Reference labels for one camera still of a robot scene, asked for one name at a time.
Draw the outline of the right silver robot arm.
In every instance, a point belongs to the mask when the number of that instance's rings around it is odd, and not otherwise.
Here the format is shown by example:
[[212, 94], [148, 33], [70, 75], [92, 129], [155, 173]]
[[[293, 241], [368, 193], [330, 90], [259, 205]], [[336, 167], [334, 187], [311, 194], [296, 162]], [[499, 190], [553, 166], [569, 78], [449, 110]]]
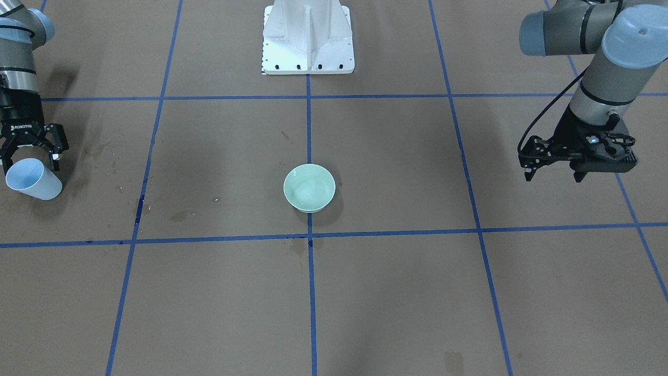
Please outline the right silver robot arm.
[[33, 54], [53, 38], [55, 27], [43, 12], [20, 1], [2, 1], [1, 11], [3, 173], [14, 165], [14, 153], [24, 147], [45, 150], [50, 170], [57, 172], [69, 144], [62, 125], [45, 122]]

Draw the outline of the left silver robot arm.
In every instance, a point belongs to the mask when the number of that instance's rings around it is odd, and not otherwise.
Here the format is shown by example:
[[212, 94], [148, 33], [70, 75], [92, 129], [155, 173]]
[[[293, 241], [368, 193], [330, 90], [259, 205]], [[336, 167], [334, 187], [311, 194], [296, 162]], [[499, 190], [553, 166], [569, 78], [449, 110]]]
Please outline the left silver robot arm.
[[592, 55], [548, 139], [522, 135], [526, 181], [537, 169], [568, 162], [574, 179], [627, 173], [638, 164], [623, 115], [666, 61], [666, 1], [558, 1], [529, 14], [519, 31], [527, 56]]

